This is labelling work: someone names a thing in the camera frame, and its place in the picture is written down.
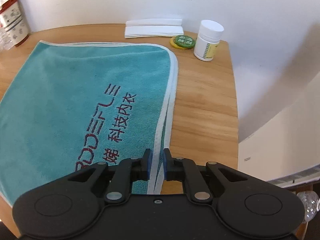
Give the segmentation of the teal towel white trim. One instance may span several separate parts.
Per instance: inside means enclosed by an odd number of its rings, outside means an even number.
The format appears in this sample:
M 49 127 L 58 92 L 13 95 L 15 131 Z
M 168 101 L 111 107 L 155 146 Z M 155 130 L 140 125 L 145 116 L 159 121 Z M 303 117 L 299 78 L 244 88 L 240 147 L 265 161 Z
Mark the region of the teal towel white trim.
M 1 100 L 1 196 L 23 193 L 104 161 L 151 150 L 148 181 L 159 194 L 169 147 L 178 60 L 157 44 L 40 41 Z

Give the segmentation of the white air conditioner unit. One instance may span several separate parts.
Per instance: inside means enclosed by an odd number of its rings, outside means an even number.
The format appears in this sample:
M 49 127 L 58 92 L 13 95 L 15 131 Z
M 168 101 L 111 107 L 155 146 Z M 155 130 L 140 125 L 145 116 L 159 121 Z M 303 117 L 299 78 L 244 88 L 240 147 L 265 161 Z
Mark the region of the white air conditioner unit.
M 319 180 L 319 76 L 298 99 L 240 142 L 238 170 L 279 187 Z

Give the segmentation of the green yellow round tin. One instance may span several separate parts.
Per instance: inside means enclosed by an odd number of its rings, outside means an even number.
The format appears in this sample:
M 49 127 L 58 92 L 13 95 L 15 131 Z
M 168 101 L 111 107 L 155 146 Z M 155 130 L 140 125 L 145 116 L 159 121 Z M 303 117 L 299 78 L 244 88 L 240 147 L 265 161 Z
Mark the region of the green yellow round tin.
M 195 47 L 196 41 L 188 35 L 177 35 L 170 39 L 170 44 L 176 49 L 192 49 Z

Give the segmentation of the large water bottle on floor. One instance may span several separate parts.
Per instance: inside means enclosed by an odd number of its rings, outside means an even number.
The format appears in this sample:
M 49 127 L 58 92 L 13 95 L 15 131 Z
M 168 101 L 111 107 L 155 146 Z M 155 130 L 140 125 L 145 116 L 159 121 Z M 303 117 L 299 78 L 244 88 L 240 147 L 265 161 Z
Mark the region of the large water bottle on floor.
M 319 212 L 319 195 L 315 191 L 302 191 L 297 193 L 297 197 L 304 205 L 305 214 L 303 223 L 308 223 Z

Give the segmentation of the white pill bottle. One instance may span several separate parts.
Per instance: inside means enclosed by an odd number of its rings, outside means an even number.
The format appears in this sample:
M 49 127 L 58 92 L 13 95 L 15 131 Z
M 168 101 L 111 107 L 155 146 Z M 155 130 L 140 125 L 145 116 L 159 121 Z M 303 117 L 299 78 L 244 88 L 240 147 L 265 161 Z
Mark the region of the white pill bottle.
M 212 61 L 224 30 L 224 27 L 215 21 L 202 20 L 194 47 L 194 55 L 202 61 Z

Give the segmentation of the folded white tissue paper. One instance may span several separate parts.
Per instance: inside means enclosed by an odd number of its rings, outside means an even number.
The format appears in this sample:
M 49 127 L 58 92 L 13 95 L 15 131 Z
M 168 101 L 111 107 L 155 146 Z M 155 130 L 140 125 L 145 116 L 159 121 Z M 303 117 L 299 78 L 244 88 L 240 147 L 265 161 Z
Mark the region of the folded white tissue paper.
M 147 18 L 126 22 L 125 38 L 174 37 L 183 35 L 182 20 L 175 18 Z

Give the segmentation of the water bottle right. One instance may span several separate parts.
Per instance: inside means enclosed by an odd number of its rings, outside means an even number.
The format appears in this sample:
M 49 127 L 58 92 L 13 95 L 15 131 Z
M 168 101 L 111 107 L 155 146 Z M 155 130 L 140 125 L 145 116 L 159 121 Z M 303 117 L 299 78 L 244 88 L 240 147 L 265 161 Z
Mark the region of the water bottle right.
M 10 50 L 14 46 L 11 38 L 3 28 L 3 25 L 0 25 L 0 51 Z

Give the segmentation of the red lid travel tumbler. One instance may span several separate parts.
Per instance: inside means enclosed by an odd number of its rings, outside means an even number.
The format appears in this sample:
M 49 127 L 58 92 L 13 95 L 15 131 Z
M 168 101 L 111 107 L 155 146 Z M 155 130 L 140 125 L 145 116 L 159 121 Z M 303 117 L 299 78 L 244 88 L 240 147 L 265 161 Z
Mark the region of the red lid travel tumbler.
M 7 0 L 2 4 L 1 25 L 16 47 L 23 44 L 29 37 L 27 21 L 18 0 Z

